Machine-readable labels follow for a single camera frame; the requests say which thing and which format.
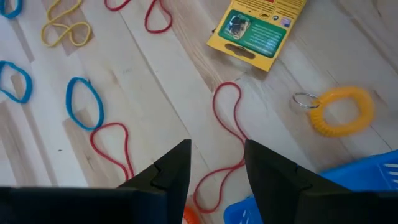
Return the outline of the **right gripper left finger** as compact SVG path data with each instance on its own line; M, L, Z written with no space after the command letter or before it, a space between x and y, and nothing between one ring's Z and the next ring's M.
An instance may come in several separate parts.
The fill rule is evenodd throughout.
M191 140L184 139L120 185L132 198L119 224L182 224L190 173Z

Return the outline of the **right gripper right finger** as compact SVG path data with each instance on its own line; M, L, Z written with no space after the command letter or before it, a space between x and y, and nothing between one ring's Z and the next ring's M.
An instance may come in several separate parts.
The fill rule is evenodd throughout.
M339 224L347 216L338 193L349 190L254 141L244 161L264 224Z

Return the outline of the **orange spiral keychain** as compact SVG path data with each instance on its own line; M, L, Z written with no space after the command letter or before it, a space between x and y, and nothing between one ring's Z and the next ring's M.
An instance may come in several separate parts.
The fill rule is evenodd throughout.
M198 215L194 209L189 206L185 206L184 208L182 224L201 224Z

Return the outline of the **yellow spiral keychain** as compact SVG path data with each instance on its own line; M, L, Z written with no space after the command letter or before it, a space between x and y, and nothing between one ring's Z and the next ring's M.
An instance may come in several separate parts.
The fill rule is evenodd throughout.
M297 99L298 96L305 95L312 98L312 104L306 105ZM324 110L326 107L339 100L352 99L359 110L359 116L349 123L341 125L331 125L324 119ZM308 117L313 128L323 136L329 138L339 138L358 133L366 129L374 119L375 104L371 95L357 86L343 86L332 88L324 92L321 96L311 93L298 92L292 96L293 101L302 108L308 109Z

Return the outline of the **red rubber band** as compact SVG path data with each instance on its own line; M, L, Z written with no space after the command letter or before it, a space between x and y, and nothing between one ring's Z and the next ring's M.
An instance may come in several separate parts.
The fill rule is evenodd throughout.
M126 7L131 2L131 0L123 0L123 2L121 4L113 7L113 6L109 5L108 1L109 0L103 0L103 4L104 4L105 8L111 12L118 12L121 9L123 9L124 7ZM151 15L156 4L159 4L161 11L163 11L169 17L169 21L168 21L167 25L161 29L151 29L149 27L149 18L150 18L150 15ZM145 30L150 34L162 34L162 33L167 32L172 27L172 24L173 24L172 13L165 7L164 0L151 0L151 3L149 5L148 9L146 10L146 14L144 17Z
M233 107L233 119L234 119L234 124L238 130L238 132L235 132L233 128L229 128L227 127L227 125L222 121L221 117L218 115L217 109L216 109L216 100L218 97L218 94L220 93L221 89L226 87L226 86L231 86L233 88L235 88L238 92L238 97L234 103L234 107ZM213 97L212 97L212 103L211 103L211 108L213 110L213 114L217 120L217 122L221 125L221 127L226 130L227 132L229 132L232 136L234 136L242 145L242 149L244 151L244 144L245 141L248 139L247 134L243 131L240 123L239 123L239 119L238 119L238 108L239 108L239 104L242 100L242 96L243 96L243 92L241 87L236 84L235 82L224 82L221 83L220 85L218 85L214 91ZM218 207L221 204L222 198L223 198L223 189L224 189L224 185L227 181L227 179L229 178L229 176L237 171L238 169L242 168L245 165L245 160L244 160L244 156L242 156L242 158L240 159L240 161L232 166L227 166L227 167L223 167L214 171L211 171L209 173L207 173L206 175L204 175L199 183L197 183L196 187L194 188L193 191L193 195L192 195L192 199L193 199L193 204L194 206L196 206L197 210L200 213L204 213L204 214L211 214L215 211L217 211ZM209 178L212 175L215 175L219 172L226 172L226 175L223 177L223 180L220 183L220 187L218 190L218 200L217 203L214 207L212 208L205 208L203 206L200 205L199 201L198 201L198 192L199 192L199 188L201 187L201 185L204 183L204 181Z
M113 126L120 126L124 131L124 155L125 155L125 159L127 162L126 166L124 164L122 164L121 162L117 161L116 159L113 159L111 156L105 154L103 151L101 151L97 147L97 145L95 143L96 133L98 133L102 129L110 128ZM93 130L90 133L89 140L90 140L91 147L98 155L100 155L103 159L109 161L110 163L112 163L122 169L126 182L135 176L134 168L133 168L131 158L130 158L130 153L129 153L129 131L128 131L128 128L124 124L122 124L120 122L112 122L112 123L104 124L104 125L96 128L95 130Z

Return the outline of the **yellow green crayon box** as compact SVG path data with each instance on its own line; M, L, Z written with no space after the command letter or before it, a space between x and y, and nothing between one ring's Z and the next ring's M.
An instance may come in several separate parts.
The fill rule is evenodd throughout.
M231 0L207 45L265 72L307 0Z

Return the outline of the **blue plastic basket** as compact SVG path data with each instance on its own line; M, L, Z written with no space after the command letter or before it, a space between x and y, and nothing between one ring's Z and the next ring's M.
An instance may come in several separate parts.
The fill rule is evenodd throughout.
M320 175L354 191L398 190L398 149L324 170ZM253 195L228 206L224 224L263 224Z

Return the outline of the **yellow rubber band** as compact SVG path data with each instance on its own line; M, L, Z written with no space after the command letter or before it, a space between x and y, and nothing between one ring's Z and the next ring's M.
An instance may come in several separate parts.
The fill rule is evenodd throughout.
M46 47L55 47L57 46L62 39L65 36L68 36L69 41L71 42L72 45L74 45L75 47L82 47L84 45L86 45L89 40L90 40L90 36L92 33L92 28L89 25L89 23L87 22L76 22L73 23L71 25L66 25L64 23L60 23L58 22L62 17L65 17L69 14L71 14L72 12L76 11L77 9L80 8L80 6L82 5L83 0L76 0L76 3L69 7L68 9L62 11L60 14L56 15L55 17L52 16L52 11L61 3L62 0L54 0L54 2L49 6L49 8L46 11L46 22L45 24L42 26L41 31L40 31L40 38L42 43L46 46ZM55 40L54 42L49 42L46 38L46 30L50 27L58 27L58 28L62 28L63 32L59 35L58 39ZM77 42L74 38L74 34L73 34L73 30L75 28L79 28L79 27L85 27L87 30L87 33L84 37L84 39L81 42Z

